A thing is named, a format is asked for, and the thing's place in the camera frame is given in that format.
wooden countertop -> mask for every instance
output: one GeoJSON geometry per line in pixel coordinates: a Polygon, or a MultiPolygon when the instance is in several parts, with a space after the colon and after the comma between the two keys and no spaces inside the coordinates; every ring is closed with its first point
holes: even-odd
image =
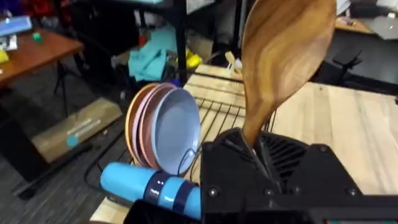
{"type": "Polygon", "coordinates": [[[0,63],[2,70],[0,84],[9,83],[36,68],[54,63],[83,49],[82,43],[62,35],[44,29],[36,29],[34,32],[41,35],[43,43],[34,41],[33,32],[19,34],[17,38],[18,49],[7,53],[9,56],[8,62],[0,63]]]}
{"type": "MultiPolygon", "coordinates": [[[[239,78],[207,65],[197,72],[239,78]]],[[[202,140],[243,125],[243,84],[192,75],[184,89],[200,98],[202,140]]],[[[277,110],[272,132],[329,145],[365,194],[398,194],[398,106],[393,96],[307,83],[277,110]]],[[[199,161],[193,166],[195,182],[199,161]]],[[[104,199],[91,219],[118,224],[127,211],[104,199]]]]}

dark blue stripe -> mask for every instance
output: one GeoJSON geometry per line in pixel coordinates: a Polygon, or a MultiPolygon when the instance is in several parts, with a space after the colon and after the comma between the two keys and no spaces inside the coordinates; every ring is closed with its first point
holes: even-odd
{"type": "Polygon", "coordinates": [[[192,189],[195,187],[195,184],[189,181],[184,181],[179,188],[177,195],[174,199],[173,211],[184,213],[185,204],[187,202],[188,196],[191,193],[192,189]]]}
{"type": "Polygon", "coordinates": [[[169,177],[170,174],[162,171],[157,171],[148,181],[147,187],[145,188],[144,192],[144,200],[146,202],[157,205],[159,195],[169,177]]]}

orange bowl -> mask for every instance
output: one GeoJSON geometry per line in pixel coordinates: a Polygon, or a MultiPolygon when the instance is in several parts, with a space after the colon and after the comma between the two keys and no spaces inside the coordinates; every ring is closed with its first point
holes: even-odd
{"type": "Polygon", "coordinates": [[[126,138],[126,144],[127,148],[134,159],[134,161],[138,161],[141,163],[139,156],[135,152],[135,150],[132,148],[132,129],[133,129],[133,122],[135,117],[137,116],[137,111],[139,108],[139,105],[145,98],[145,96],[155,87],[157,84],[149,84],[146,85],[144,88],[142,88],[132,99],[129,109],[127,111],[126,115],[126,122],[124,124],[124,137],[126,138]]]}

blue thermos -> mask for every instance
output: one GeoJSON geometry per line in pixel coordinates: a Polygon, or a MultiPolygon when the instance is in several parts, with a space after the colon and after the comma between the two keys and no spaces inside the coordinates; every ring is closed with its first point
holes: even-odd
{"type": "Polygon", "coordinates": [[[143,199],[197,220],[201,218],[200,188],[160,170],[113,162],[105,167],[101,186],[130,202],[143,199]]]}

bowl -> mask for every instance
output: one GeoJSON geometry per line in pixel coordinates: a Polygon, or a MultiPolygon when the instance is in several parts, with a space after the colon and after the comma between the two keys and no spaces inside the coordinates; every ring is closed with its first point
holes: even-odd
{"type": "Polygon", "coordinates": [[[181,88],[169,91],[156,107],[151,130],[159,167],[172,175],[185,173],[200,140],[199,112],[192,95],[181,88]]]}
{"type": "Polygon", "coordinates": [[[129,109],[126,115],[126,122],[124,125],[124,137],[126,138],[127,148],[135,161],[138,161],[138,155],[135,149],[132,148],[132,127],[134,123],[134,118],[136,117],[138,107],[145,98],[145,96],[150,92],[153,88],[155,88],[157,84],[149,84],[142,88],[132,99],[129,109]]]}
{"type": "Polygon", "coordinates": [[[142,117],[142,113],[144,112],[145,105],[148,103],[148,100],[152,94],[160,87],[160,84],[155,84],[155,87],[153,87],[144,97],[144,99],[141,101],[139,104],[139,107],[137,109],[136,115],[134,117],[134,122],[132,124],[132,136],[131,136],[131,141],[132,141],[132,148],[134,152],[137,155],[137,160],[142,166],[148,166],[148,163],[145,160],[145,157],[142,153],[141,146],[139,144],[139,124],[140,120],[142,117]]]}
{"type": "Polygon", "coordinates": [[[139,144],[141,147],[142,154],[146,160],[146,162],[154,169],[158,169],[158,165],[156,164],[156,159],[154,155],[154,151],[152,149],[151,142],[151,127],[152,127],[152,118],[154,117],[154,113],[157,105],[162,100],[162,98],[170,91],[175,89],[176,86],[163,83],[159,85],[153,94],[149,96],[148,102],[144,107],[142,112],[140,125],[139,125],[139,144]]]}

